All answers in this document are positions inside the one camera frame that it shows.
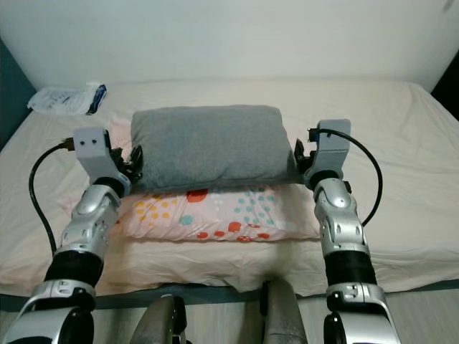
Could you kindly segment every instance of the black cable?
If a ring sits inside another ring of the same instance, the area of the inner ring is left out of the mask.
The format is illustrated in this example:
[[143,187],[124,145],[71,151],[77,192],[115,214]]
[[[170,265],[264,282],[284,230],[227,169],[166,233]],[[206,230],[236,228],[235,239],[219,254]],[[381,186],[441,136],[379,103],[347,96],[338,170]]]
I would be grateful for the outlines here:
[[370,211],[370,214],[366,217],[366,219],[361,223],[362,226],[366,226],[370,220],[373,218],[375,215],[376,211],[378,210],[379,203],[381,202],[381,197],[382,197],[382,172],[381,168],[378,165],[378,162],[374,158],[374,156],[369,152],[368,149],[365,148],[364,145],[362,145],[359,141],[357,141],[355,138],[352,138],[351,136],[342,133],[341,131],[333,130],[333,129],[326,129],[326,128],[321,128],[317,130],[317,134],[320,133],[325,133],[329,135],[336,135],[339,136],[340,138],[344,138],[348,140],[349,142],[352,142],[354,145],[360,148],[362,152],[365,153],[365,155],[370,159],[372,162],[374,169],[376,170],[376,174],[378,175],[378,193],[376,195],[376,200],[373,205],[373,209]]
[[46,216],[43,214],[43,211],[40,209],[40,206],[38,205],[37,202],[37,197],[35,196],[35,190],[34,190],[34,179],[35,179],[35,173],[37,172],[37,169],[39,168],[40,164],[43,162],[43,160],[49,155],[54,153],[55,151],[66,148],[67,146],[65,143],[60,143],[59,145],[55,145],[53,148],[48,149],[46,152],[42,154],[38,158],[38,160],[35,162],[34,167],[32,167],[32,170],[30,171],[30,176],[29,176],[29,194],[30,194],[30,199],[32,200],[32,204],[34,205],[35,210],[38,213],[38,216],[43,222],[44,229],[46,230],[46,234],[48,234],[48,239],[49,239],[49,244],[51,245],[51,253],[54,256],[56,252],[56,240],[55,236],[52,233],[51,226],[49,225],[48,220],[46,219]]

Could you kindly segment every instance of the gray pillow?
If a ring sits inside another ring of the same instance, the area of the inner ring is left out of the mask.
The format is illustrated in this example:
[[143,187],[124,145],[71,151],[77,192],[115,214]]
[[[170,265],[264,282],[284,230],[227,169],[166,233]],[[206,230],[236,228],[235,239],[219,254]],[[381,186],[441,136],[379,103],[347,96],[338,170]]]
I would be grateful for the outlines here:
[[297,183],[302,178],[279,109],[264,105],[165,107],[137,112],[133,146],[143,178],[133,192]]

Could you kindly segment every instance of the white bedsheet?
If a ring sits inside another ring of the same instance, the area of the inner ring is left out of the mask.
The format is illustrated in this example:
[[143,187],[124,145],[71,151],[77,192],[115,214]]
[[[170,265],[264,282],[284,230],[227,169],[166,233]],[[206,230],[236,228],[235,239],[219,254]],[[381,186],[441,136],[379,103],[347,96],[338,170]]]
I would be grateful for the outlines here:
[[[0,155],[0,292],[28,295],[51,262],[27,179],[36,159],[77,127],[108,126],[113,116],[176,105],[263,104],[279,107],[289,132],[305,137],[320,119],[349,118],[352,135],[375,155],[384,174],[377,215],[366,228],[372,260],[386,291],[459,278],[459,122],[421,87],[403,82],[230,81],[157,82],[109,86],[93,116],[32,113]],[[298,120],[304,123],[298,128]],[[291,143],[295,137],[289,137]],[[363,218],[377,180],[370,162],[352,148],[344,166]],[[39,203],[57,239],[69,218],[55,203],[82,191],[87,176],[74,153],[48,158],[36,176]],[[164,282],[260,287],[284,276],[301,295],[326,289],[319,242],[110,242],[99,295]]]

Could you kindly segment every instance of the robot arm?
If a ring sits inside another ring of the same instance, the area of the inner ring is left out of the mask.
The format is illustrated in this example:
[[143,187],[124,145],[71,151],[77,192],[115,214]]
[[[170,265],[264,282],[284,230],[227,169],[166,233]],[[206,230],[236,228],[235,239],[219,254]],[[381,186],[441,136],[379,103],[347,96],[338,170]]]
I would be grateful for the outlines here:
[[[342,180],[342,165],[349,142],[318,129],[350,133],[348,120],[323,120],[310,131],[317,151],[299,159],[305,168],[304,184],[314,192],[314,213],[321,226],[326,264],[327,305],[325,344],[400,344],[384,290],[377,285],[364,227],[349,185]],[[302,146],[297,144],[297,160]]]
[[120,198],[131,191],[136,166],[117,166],[108,133],[102,128],[75,131],[78,160],[90,187],[72,212],[42,284],[33,291],[11,325],[5,343],[91,343],[95,290],[103,269],[108,235],[118,219]]

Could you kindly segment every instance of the pink pillowcase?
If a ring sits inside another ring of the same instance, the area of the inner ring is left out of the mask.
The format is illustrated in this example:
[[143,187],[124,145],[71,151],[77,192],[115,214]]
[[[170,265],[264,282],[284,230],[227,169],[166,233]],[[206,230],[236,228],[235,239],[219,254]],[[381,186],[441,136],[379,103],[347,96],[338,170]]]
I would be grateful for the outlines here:
[[[112,147],[131,151],[131,124],[113,120]],[[71,214],[81,195],[59,201]],[[122,200],[113,235],[163,240],[238,242],[318,237],[312,193],[304,186],[252,186],[235,190],[132,195]]]

